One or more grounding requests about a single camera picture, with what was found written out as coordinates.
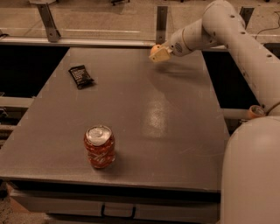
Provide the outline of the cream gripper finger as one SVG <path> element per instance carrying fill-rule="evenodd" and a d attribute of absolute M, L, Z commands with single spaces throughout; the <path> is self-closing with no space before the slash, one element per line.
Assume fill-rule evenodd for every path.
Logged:
<path fill-rule="evenodd" d="M 171 58 L 172 50 L 167 46 L 162 46 L 149 59 L 153 62 L 167 61 Z"/>

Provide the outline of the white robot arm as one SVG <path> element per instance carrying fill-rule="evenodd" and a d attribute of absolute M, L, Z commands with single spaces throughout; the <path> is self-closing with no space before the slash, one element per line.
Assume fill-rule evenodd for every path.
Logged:
<path fill-rule="evenodd" d="M 247 121 L 227 142 L 223 158 L 220 224 L 280 224 L 280 60 L 247 33 L 228 0 L 213 0 L 201 18 L 151 48 L 154 62 L 225 46 L 240 71 L 231 80 L 248 104 Z"/>

